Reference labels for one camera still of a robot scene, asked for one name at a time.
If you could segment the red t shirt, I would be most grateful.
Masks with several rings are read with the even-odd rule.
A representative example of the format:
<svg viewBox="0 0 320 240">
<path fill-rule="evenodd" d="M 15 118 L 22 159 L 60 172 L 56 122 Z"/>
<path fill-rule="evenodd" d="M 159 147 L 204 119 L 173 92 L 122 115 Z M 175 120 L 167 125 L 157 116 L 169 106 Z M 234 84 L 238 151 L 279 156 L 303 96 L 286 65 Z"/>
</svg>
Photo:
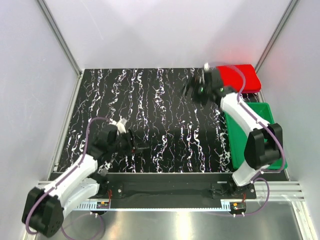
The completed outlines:
<svg viewBox="0 0 320 240">
<path fill-rule="evenodd" d="M 235 65 L 245 77 L 245 86 L 243 91 L 258 91 L 261 90 L 261 82 L 256 74 L 255 68 L 251 64 L 237 64 Z M 243 78 L 235 70 L 226 65 L 217 66 L 219 69 L 221 79 L 225 86 L 232 86 L 239 92 L 243 86 Z"/>
</svg>

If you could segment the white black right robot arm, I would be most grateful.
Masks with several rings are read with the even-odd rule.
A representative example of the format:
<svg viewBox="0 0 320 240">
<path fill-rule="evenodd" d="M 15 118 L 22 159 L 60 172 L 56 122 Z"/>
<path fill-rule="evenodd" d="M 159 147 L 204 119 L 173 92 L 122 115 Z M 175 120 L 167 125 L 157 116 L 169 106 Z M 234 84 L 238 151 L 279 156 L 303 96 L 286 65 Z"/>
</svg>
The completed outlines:
<svg viewBox="0 0 320 240">
<path fill-rule="evenodd" d="M 201 75 L 193 75 L 186 81 L 181 94 L 190 94 L 192 101 L 202 106 L 208 102 L 215 103 L 246 135 L 244 162 L 232 173 L 225 185 L 213 190 L 220 197 L 230 196 L 236 199 L 249 190 L 259 175 L 269 172 L 269 166 L 279 159 L 282 160 L 282 165 L 277 171 L 281 172 L 286 159 L 282 127 L 278 123 L 270 123 L 252 110 L 241 97 L 246 85 L 245 75 L 235 65 L 228 64 L 226 67 L 240 76 L 240 90 L 226 85 L 219 68 L 206 62 Z"/>
</svg>

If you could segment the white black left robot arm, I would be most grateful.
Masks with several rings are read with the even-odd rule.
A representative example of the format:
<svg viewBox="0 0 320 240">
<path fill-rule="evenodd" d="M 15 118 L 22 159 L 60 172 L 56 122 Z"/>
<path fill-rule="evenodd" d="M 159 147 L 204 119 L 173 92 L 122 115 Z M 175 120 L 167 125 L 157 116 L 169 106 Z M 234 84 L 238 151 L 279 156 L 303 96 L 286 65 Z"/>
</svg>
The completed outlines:
<svg viewBox="0 0 320 240">
<path fill-rule="evenodd" d="M 124 118 L 108 121 L 94 138 L 90 138 L 90 128 L 86 128 L 84 150 L 79 158 L 58 178 L 28 192 L 21 218 L 28 234 L 50 238 L 85 200 L 112 197 L 112 189 L 107 178 L 98 172 L 99 167 L 113 155 L 129 157 L 149 148 L 133 130 L 126 128 L 126 123 Z"/>
</svg>

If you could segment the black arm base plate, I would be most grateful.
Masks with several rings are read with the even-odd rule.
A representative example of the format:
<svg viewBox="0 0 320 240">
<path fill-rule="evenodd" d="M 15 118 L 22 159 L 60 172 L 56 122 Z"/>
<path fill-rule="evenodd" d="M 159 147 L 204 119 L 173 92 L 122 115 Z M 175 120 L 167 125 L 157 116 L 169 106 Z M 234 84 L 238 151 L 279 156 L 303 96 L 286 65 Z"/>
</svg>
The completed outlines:
<svg viewBox="0 0 320 240">
<path fill-rule="evenodd" d="M 254 200 L 254 186 L 237 187 L 231 173 L 108 173 L 112 200 Z"/>
</svg>

